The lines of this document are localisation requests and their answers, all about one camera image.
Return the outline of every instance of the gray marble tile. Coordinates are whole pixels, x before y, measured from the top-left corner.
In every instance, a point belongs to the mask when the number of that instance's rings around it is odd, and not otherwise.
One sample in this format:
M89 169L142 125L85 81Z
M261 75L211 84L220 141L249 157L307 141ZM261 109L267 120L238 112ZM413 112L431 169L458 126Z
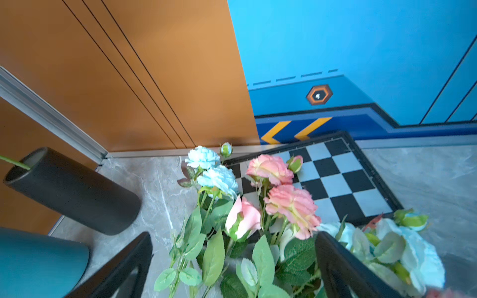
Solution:
M364 150L381 177L406 207L431 216L423 233L437 247L447 269L448 286L467 293L477 292L477 282L467 270L477 262L477 146L393 148ZM91 260L83 280L143 231L148 231L154 258L147 276L144 298L167 297L168 291L153 291L154 281L169 266L171 230L195 207L196 192L183 189L183 157L109 159L99 171L139 195L143 205L135 222L124 232L106 236L65 218L53 236L82 241L91 249ZM213 289L209 297L219 297ZM181 286L176 297L188 297Z
M142 200L142 207L133 224L115 236L103 235L69 218L59 224L54 237L81 241L90 247L90 262L81 282L141 232L147 231L151 235L154 257L142 297L168 297L168 290L153 291L154 282L170 265L171 231L180 230L184 217L197 203L197 193L181 188L176 182L184 177L180 169L182 160L183 157L119 158L109 159L102 166L99 173L135 192ZM176 297L188 297L184 285L179 287Z
M363 151L405 208L430 215L422 236L443 260L446 287L477 286L469 279L477 263L477 146Z

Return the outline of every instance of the orange door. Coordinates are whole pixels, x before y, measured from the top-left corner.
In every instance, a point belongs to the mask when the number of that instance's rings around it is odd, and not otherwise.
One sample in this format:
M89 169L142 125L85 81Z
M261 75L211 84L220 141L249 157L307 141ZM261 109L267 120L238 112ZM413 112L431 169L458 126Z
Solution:
M108 151L258 144L226 1L5 0L0 64Z

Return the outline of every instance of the light blue rose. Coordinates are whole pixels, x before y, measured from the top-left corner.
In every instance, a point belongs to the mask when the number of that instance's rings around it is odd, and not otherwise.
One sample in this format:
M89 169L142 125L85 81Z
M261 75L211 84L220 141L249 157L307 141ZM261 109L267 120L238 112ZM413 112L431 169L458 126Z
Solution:
M239 192L239 185L235 180L232 170L227 169L223 165L219 165L216 168L210 168L203 172L202 175L197 178L197 182L202 186L216 186L225 195L234 199Z
M220 156L202 146L197 146L196 149L189 151L188 157L186 158L186 163L193 168L201 167L207 170L220 164Z
M395 232L406 240L406 247L400 261L409 272L416 291L424 295L426 287L443 288L446 271L436 248L416 231L404 226L398 227L391 219L383 218L376 225L376 236L383 239L389 232Z
M335 223L321 224L320 226L317 226L316 228L318 229L318 231L327 232L334 238L336 234L338 234L338 231L340 230L340 226L341 226L340 222L335 222ZM347 243L346 249L348 250L350 250L351 247L353 246L353 234L355 229L356 228L352 224L346 223L344 225L344 230L343 230L343 233L341 234L341 238L337 239L340 242Z

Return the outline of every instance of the black and white checkered mat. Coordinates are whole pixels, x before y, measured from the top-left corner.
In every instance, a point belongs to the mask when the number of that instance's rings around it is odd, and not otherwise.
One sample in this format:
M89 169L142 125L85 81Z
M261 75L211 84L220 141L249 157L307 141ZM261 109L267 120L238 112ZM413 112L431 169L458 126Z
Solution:
M327 134L311 140L288 144L225 161L233 170L240 192L258 206L256 188L250 185L246 172L250 160L260 154L280 156L286 162L291 156L303 156L303 167L293 185L310 192L318 206L316 214L324 223L346 221L355 225L373 217L402 209L401 204L376 173L352 138L345 132Z

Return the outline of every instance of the hexagonal emblem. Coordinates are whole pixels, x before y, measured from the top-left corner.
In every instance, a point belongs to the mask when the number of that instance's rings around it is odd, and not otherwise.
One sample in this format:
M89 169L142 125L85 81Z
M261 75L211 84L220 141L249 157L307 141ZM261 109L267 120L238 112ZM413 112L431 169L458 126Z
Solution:
M328 85L314 86L310 92L306 95L306 99L311 103L311 105L319 105L327 103L333 92L331 91Z

